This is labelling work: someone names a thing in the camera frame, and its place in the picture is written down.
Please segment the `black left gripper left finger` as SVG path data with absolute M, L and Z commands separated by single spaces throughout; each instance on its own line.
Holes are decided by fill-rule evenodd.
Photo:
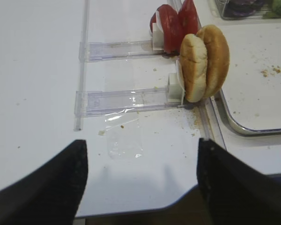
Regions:
M 0 191 L 0 225 L 71 225 L 88 179 L 85 140 Z

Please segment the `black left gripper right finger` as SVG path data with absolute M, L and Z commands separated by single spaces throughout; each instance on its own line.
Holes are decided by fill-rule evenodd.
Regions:
M 215 225 L 281 225 L 281 183 L 199 139 L 198 186 Z

